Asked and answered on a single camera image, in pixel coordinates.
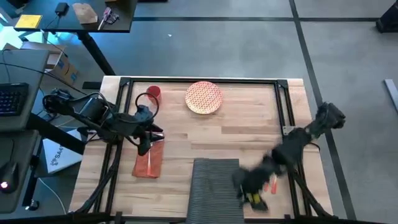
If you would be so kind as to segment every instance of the keyboard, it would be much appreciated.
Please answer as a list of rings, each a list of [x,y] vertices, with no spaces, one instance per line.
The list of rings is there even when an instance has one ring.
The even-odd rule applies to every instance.
[[[0,84],[0,116],[19,116],[25,104],[27,83]]]

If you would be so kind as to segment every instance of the paper bag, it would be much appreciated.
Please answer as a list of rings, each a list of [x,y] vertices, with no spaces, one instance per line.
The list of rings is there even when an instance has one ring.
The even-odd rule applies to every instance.
[[[74,3],[73,10],[80,24],[91,24],[98,21],[97,13],[94,9],[87,3]]]

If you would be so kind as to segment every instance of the yellow sticky note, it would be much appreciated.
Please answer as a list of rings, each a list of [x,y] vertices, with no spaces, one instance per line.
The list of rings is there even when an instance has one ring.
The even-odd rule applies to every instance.
[[[15,28],[32,28],[35,29],[42,19],[41,15],[21,15]]]

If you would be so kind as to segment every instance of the power adapter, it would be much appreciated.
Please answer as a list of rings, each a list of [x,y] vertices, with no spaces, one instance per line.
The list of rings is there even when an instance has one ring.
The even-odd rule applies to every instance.
[[[68,12],[69,5],[66,2],[58,3],[57,7],[55,8],[55,13],[58,16],[64,16]]]

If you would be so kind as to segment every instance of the red cup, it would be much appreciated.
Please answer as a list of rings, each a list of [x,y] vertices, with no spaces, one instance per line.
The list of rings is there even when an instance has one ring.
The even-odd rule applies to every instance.
[[[158,86],[150,86],[147,89],[147,93],[152,94],[154,97],[156,97],[157,101],[162,102],[162,95],[160,94],[160,88]],[[156,105],[156,100],[153,96],[151,95],[146,95],[148,97],[148,99]]]

